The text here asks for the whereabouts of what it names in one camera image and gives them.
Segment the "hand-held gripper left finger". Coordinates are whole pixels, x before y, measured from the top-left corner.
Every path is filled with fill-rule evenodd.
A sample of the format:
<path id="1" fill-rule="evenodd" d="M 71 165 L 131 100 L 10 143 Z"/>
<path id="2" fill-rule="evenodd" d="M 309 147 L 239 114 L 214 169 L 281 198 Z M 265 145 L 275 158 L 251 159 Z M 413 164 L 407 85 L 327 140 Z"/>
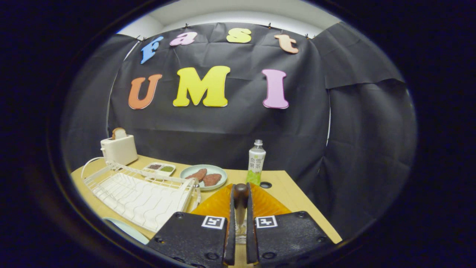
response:
<path id="1" fill-rule="evenodd" d="M 176 212 L 148 242 L 154 251 L 199 268 L 235 265 L 235 185 L 208 197 L 192 212 Z"/>

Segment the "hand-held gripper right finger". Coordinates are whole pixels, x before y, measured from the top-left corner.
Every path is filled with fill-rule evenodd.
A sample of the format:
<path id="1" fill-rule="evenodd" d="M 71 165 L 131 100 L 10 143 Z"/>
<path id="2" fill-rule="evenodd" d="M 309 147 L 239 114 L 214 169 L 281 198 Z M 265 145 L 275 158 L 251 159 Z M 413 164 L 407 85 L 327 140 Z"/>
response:
<path id="1" fill-rule="evenodd" d="M 300 267 L 328 254 L 335 244 L 306 211 L 289 212 L 257 185 L 248 183 L 248 264 Z"/>

